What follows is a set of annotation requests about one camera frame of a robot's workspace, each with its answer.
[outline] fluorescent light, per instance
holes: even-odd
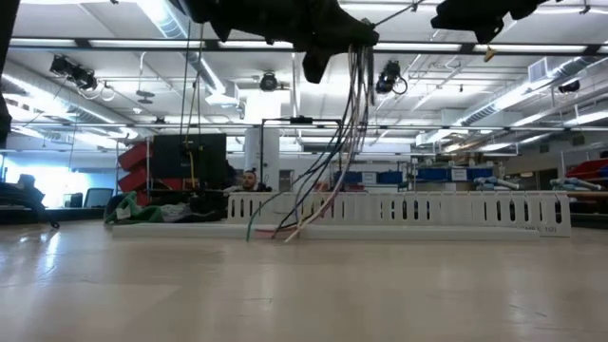
[[[79,140],[83,143],[89,143],[96,146],[101,146],[104,148],[116,148],[116,141],[111,140],[106,137],[102,137],[97,134],[92,133],[76,133],[75,139]],[[118,148],[124,148],[124,144],[119,142]]]
[[[238,105],[238,99],[230,96],[213,93],[205,98],[209,105]]]
[[[491,48],[497,52],[583,52],[587,46],[533,46],[533,45],[491,45]],[[488,49],[485,45],[477,45],[474,50],[478,52],[486,52]]]
[[[448,51],[460,50],[461,44],[435,44],[435,43],[378,43],[374,50],[400,50],[400,51]]]
[[[185,40],[119,40],[92,39],[89,41],[95,48],[200,48],[203,42]]]
[[[76,47],[76,42],[73,39],[36,39],[36,38],[12,38],[10,39],[11,46],[29,46],[29,47],[57,47],[70,48]]]
[[[292,43],[275,42],[272,45],[263,41],[228,41],[219,43],[221,48],[293,48]]]
[[[542,119],[543,115],[541,114],[534,114],[534,115],[530,115],[527,118],[523,118],[519,121],[514,122],[511,126],[513,127],[519,127],[519,126],[523,126],[525,124],[532,124],[533,122],[535,122],[536,120]]]
[[[19,86],[20,88],[24,89],[28,93],[28,97],[22,96],[19,98],[20,100],[15,101],[26,102],[28,105],[36,109],[40,109],[47,112],[63,113],[67,111],[67,107],[60,104],[60,102],[55,99],[54,94],[44,91],[43,89],[37,86],[21,81],[8,74],[3,74],[2,77],[7,79],[7,81],[11,82],[12,84],[15,84],[16,86]]]
[[[520,143],[533,143],[533,142],[535,142],[537,140],[540,140],[542,138],[546,138],[548,136],[549,136],[549,134],[540,134],[540,135],[535,136],[535,137],[530,137],[528,139],[524,139],[524,140],[520,141]]]
[[[580,124],[589,124],[591,122],[608,118],[608,111],[600,111],[593,114],[581,115],[576,119],[564,123],[566,126],[575,126]]]
[[[574,13],[580,13],[582,10],[584,10],[583,7],[580,8],[565,8],[565,9],[544,9],[543,7],[540,7],[539,9],[535,10],[534,13],[536,14],[574,14]]]
[[[27,127],[14,127],[12,130],[16,133],[21,133],[23,135],[27,135],[27,136],[30,136],[33,138],[39,138],[39,139],[44,138],[44,136],[42,134],[40,134],[39,132],[37,132],[33,129],[29,129]]]
[[[508,147],[512,144],[512,142],[501,142],[501,143],[491,143],[486,146],[482,146],[479,150],[488,152],[488,151],[496,151],[505,147]]]

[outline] green fabric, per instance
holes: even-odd
[[[106,219],[106,224],[134,224],[145,222],[164,222],[162,219],[161,208],[157,205],[141,208],[136,202],[137,194],[131,192],[118,204],[117,209],[128,209],[131,212],[131,217],[118,220],[116,210]]]

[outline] computer monitor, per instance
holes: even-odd
[[[187,151],[192,152],[194,178],[205,189],[220,189],[227,177],[226,135],[194,134],[159,135],[152,142],[150,174],[155,179],[190,179],[191,162]]]

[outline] blue bin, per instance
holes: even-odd
[[[403,182],[401,171],[378,172],[378,184],[400,184]]]
[[[447,181],[447,169],[445,168],[421,168],[418,169],[419,181]]]
[[[473,181],[476,178],[488,178],[494,176],[494,170],[491,168],[469,168],[466,170],[468,181]]]
[[[333,174],[333,182],[336,183],[340,179],[340,173],[335,172]],[[345,184],[358,184],[363,182],[363,174],[361,172],[349,171],[344,175],[344,183]]]

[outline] white plastic barrier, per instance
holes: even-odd
[[[227,223],[247,224],[272,193],[234,193]],[[317,210],[329,193],[314,193],[300,215]],[[277,226],[291,212],[295,194],[266,204],[255,225]],[[293,223],[291,216],[287,223]],[[343,193],[314,226],[501,227],[537,230],[542,237],[570,237],[569,200],[563,192]]]

